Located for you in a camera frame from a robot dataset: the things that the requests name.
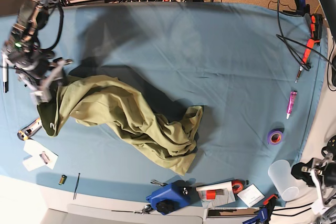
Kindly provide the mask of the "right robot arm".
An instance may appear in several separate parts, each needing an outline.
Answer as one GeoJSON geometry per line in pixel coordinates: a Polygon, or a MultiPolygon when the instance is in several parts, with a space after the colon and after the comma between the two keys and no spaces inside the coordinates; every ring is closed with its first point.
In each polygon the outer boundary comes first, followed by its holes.
{"type": "Polygon", "coordinates": [[[25,0],[12,26],[9,38],[1,49],[4,92],[9,91],[8,71],[14,69],[19,79],[31,90],[36,104],[49,102],[58,86],[65,83],[63,67],[71,59],[56,58],[53,49],[57,46],[64,24],[64,11],[60,0],[25,0]],[[54,44],[42,48],[38,32],[47,24],[54,8],[58,8],[60,22],[54,44]]]}

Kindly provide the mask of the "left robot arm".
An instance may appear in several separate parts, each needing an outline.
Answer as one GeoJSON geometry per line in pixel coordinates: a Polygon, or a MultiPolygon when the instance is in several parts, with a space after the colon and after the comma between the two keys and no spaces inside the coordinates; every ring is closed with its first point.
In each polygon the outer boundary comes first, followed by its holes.
{"type": "MultiPolygon", "coordinates": [[[[335,0],[319,0],[326,16],[331,35],[335,39],[335,0]]],[[[317,190],[317,200],[311,209],[315,215],[324,214],[335,207],[335,136],[322,148],[323,159],[312,158],[307,163],[298,163],[292,167],[295,179],[303,180],[317,190]]]]}

